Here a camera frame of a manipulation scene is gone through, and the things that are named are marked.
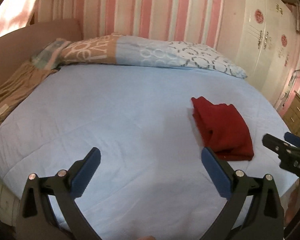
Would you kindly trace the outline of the right hand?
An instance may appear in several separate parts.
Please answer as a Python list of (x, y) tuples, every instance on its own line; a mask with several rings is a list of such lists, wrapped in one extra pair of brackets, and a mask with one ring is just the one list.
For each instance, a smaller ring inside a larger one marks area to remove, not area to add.
[(295, 189), (292, 191), (289, 197), (287, 210), (285, 212), (284, 225), (287, 226), (296, 213), (300, 209), (300, 178), (296, 184)]

